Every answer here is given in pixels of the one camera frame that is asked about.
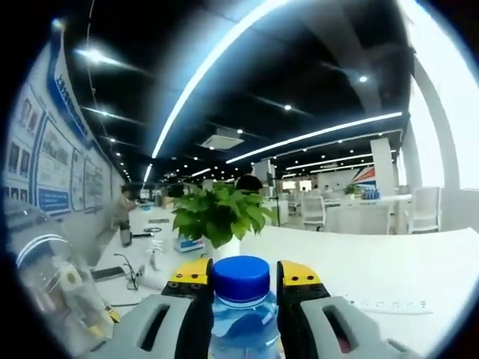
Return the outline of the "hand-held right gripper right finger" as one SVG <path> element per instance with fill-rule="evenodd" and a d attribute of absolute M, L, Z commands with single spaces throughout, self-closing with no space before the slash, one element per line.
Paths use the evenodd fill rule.
<path fill-rule="evenodd" d="M 277 262 L 278 329 L 286 358 L 419 358 L 381 338 L 378 324 L 342 296 L 332 296 L 309 267 Z"/>

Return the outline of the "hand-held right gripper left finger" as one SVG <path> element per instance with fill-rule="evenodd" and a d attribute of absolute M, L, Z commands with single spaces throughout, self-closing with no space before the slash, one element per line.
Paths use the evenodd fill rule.
<path fill-rule="evenodd" d="M 120 318 L 110 340 L 90 358 L 208 358 L 213 328 L 213 260 L 179 267 L 162 293 Z"/>

